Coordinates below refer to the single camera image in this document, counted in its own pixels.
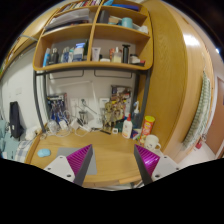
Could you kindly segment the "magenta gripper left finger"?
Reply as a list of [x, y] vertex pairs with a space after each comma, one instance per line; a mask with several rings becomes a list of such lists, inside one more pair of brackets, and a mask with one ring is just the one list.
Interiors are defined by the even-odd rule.
[[92, 145], [87, 145], [67, 156], [58, 155], [44, 170], [81, 186], [87, 174], [92, 156]]

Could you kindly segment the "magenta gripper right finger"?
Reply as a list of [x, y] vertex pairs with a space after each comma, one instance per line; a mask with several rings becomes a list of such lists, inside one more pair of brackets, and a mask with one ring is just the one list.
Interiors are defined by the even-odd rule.
[[140, 145], [134, 145], [134, 156], [144, 185], [179, 170], [179, 166], [167, 155], [155, 154]]

